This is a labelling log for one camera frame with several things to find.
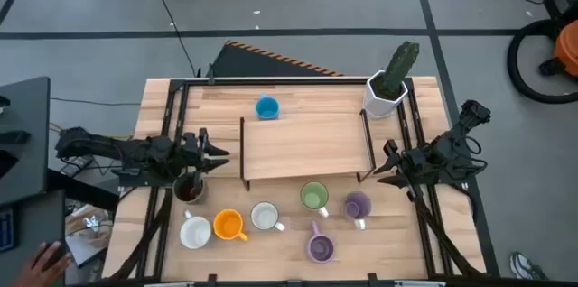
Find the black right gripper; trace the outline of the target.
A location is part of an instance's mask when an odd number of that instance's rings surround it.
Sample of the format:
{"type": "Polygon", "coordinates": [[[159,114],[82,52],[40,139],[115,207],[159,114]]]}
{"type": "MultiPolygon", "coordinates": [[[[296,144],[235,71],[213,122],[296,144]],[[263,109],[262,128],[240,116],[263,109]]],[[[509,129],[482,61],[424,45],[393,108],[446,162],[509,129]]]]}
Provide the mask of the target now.
{"type": "Polygon", "coordinates": [[[394,140],[387,140],[383,150],[387,156],[386,162],[376,168],[375,173],[390,171],[393,168],[396,168],[396,171],[392,176],[378,179],[378,182],[399,189],[407,188],[407,197],[411,201],[421,198],[423,195],[421,186],[429,183],[425,173],[424,154],[418,148],[399,153],[394,140]]]}

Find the dark speckled teal mug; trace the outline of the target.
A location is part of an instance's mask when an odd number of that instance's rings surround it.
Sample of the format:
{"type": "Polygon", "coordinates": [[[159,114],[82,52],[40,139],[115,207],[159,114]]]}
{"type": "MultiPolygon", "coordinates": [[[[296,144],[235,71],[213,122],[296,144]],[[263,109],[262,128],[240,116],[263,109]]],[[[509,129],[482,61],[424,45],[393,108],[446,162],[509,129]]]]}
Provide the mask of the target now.
{"type": "Polygon", "coordinates": [[[172,186],[174,196],[186,204],[202,204],[205,202],[209,187],[201,177],[200,171],[181,175],[172,186]]]}

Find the purple ribbed mug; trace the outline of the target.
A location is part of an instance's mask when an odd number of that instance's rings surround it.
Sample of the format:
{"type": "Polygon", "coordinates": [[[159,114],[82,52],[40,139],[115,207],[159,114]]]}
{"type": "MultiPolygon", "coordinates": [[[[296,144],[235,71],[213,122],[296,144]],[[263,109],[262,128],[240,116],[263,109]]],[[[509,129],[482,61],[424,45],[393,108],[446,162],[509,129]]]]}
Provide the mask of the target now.
{"type": "Polygon", "coordinates": [[[357,229],[365,230],[366,218],[370,215],[372,204],[369,196],[362,191],[354,191],[347,195],[344,203],[344,214],[354,221],[357,229]]]}

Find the orange yellow mug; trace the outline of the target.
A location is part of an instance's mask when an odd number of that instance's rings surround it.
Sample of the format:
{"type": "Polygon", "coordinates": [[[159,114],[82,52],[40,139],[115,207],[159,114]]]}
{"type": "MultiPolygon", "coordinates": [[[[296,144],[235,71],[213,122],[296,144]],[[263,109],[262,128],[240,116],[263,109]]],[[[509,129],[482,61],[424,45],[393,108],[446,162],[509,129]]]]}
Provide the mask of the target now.
{"type": "Polygon", "coordinates": [[[247,241],[248,236],[243,231],[243,225],[243,218],[235,209],[223,209],[213,220],[213,230],[223,240],[239,238],[247,241]]]}

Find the light blue faceted mug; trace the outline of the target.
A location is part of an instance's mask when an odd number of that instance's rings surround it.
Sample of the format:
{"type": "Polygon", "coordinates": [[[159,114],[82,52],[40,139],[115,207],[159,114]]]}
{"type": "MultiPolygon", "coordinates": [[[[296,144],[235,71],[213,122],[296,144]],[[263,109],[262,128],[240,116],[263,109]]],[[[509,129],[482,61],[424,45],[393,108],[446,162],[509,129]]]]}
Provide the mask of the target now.
{"type": "Polygon", "coordinates": [[[259,120],[276,120],[280,114],[280,104],[274,97],[262,94],[256,102],[255,110],[259,120]]]}

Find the white mug blue leaf pattern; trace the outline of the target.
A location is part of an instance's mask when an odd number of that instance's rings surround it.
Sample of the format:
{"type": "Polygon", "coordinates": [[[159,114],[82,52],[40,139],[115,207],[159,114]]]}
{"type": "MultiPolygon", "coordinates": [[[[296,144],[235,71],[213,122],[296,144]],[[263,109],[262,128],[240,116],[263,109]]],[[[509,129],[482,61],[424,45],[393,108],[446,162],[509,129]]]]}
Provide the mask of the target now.
{"type": "Polygon", "coordinates": [[[285,231],[285,225],[279,221],[280,214],[276,205],[263,201],[257,203],[251,210],[252,224],[259,230],[277,229],[285,231]]]}

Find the plain white mug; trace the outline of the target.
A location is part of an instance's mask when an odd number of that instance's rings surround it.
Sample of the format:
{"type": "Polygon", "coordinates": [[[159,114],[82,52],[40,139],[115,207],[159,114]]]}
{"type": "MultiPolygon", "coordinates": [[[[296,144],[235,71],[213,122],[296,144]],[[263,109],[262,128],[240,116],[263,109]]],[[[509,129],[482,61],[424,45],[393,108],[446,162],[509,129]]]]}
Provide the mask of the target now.
{"type": "Polygon", "coordinates": [[[212,234],[210,222],[200,216],[194,216],[189,210],[184,211],[185,221],[180,229],[181,243],[189,249],[204,247],[212,234]]]}

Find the green and white mug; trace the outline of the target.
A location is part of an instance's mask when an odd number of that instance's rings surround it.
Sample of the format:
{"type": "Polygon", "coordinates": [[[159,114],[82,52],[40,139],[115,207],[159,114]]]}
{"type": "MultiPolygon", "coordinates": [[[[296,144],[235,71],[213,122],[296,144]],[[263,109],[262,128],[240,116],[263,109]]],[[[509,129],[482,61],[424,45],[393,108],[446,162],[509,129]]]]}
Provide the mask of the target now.
{"type": "Polygon", "coordinates": [[[302,186],[301,202],[308,209],[316,210],[323,218],[329,216],[326,205],[329,201],[329,192],[325,185],[318,181],[311,181],[302,186]]]}

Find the lilac bubble mug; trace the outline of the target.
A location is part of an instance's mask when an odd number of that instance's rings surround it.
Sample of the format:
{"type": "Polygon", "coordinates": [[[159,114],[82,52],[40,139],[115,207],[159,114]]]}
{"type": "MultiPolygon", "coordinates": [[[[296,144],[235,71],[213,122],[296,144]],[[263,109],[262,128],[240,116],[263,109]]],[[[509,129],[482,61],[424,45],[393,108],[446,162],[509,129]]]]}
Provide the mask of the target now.
{"type": "Polygon", "coordinates": [[[305,249],[310,260],[317,264],[326,264],[335,255],[335,246],[332,239],[321,233],[315,220],[312,221],[312,236],[307,242],[305,249]]]}

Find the black ramp orange striped edge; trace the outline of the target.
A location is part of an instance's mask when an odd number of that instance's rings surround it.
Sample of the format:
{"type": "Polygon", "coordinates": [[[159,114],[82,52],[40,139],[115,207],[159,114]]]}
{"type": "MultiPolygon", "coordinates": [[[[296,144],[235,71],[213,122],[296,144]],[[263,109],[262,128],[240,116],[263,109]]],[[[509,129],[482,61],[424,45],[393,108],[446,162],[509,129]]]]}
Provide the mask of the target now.
{"type": "Polygon", "coordinates": [[[209,70],[214,77],[341,77],[335,70],[238,41],[226,41],[209,70]]]}

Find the black power adapter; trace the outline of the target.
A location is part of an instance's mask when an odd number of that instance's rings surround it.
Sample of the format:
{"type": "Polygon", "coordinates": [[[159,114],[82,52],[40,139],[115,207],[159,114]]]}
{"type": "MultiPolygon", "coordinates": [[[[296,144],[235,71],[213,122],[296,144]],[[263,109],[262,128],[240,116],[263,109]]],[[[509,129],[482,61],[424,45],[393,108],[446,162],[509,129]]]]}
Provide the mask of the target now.
{"type": "Polygon", "coordinates": [[[85,171],[93,162],[92,156],[75,156],[71,158],[62,158],[64,165],[59,169],[59,173],[69,178],[74,178],[81,172],[85,171]]]}

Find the cardboard box with papers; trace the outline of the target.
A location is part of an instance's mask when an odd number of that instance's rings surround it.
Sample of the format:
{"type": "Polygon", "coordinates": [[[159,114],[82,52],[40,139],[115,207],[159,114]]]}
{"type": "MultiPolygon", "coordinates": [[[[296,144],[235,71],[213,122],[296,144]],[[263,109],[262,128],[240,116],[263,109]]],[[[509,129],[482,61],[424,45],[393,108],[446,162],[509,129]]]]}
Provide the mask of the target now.
{"type": "Polygon", "coordinates": [[[65,243],[78,267],[104,252],[112,235],[108,212],[86,204],[65,218],[65,243]]]}

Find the person's shoe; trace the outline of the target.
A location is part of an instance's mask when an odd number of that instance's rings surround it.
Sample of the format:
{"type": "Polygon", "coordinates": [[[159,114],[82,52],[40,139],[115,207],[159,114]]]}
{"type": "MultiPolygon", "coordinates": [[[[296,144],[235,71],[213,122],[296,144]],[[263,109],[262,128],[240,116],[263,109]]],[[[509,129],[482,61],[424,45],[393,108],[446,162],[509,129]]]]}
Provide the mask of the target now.
{"type": "Polygon", "coordinates": [[[510,271],[518,279],[523,280],[541,280],[546,281],[545,275],[540,266],[533,264],[527,257],[520,252],[514,252],[509,257],[510,271]]]}

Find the dark grey desk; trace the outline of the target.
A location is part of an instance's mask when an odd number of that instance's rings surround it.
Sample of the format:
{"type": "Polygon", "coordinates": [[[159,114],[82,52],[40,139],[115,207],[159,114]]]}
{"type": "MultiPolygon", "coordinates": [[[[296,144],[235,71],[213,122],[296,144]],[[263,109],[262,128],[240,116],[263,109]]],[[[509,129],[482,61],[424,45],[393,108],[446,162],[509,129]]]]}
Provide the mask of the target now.
{"type": "Polygon", "coordinates": [[[17,246],[0,252],[0,287],[8,287],[38,246],[60,241],[58,253],[51,259],[56,263],[66,254],[64,245],[65,197],[62,190],[52,191],[19,203],[15,208],[17,246]]]}
{"type": "Polygon", "coordinates": [[[0,205],[42,194],[47,187],[51,82],[47,77],[27,79],[0,86],[0,133],[28,132],[26,144],[0,144],[16,156],[17,164],[0,179],[0,205]]]}

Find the black metal rig frame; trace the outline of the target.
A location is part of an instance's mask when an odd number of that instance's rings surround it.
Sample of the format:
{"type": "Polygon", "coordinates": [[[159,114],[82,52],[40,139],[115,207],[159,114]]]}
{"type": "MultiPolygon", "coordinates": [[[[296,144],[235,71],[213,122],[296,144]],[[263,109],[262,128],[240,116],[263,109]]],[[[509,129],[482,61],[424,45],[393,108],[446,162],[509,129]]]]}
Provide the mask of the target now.
{"type": "Polygon", "coordinates": [[[251,227],[246,242],[212,238],[206,247],[190,250],[179,239],[185,205],[174,201],[167,224],[154,235],[136,272],[165,282],[204,282],[215,275],[219,282],[248,283],[360,281],[370,274],[381,280],[421,279],[442,273],[438,242],[423,243],[415,206],[398,188],[370,176],[363,181],[355,174],[324,176],[330,215],[322,218],[299,201],[303,186],[299,178],[253,182],[250,190],[238,178],[239,119],[256,116],[253,105],[260,94],[279,99],[287,118],[357,113],[363,84],[361,78],[345,77],[222,78],[208,86],[195,79],[183,97],[170,90],[169,79],[148,79],[136,137],[173,131],[177,125],[188,131],[205,127],[211,142],[230,153],[229,163],[210,173],[208,199],[193,212],[213,218],[224,208],[234,208],[247,216],[257,202],[271,201],[280,209],[285,231],[251,227]],[[354,191],[371,200],[365,230],[357,229],[344,214],[345,199],[354,191]],[[311,261],[306,253],[313,220],[335,246],[335,255],[326,264],[311,261]]]}

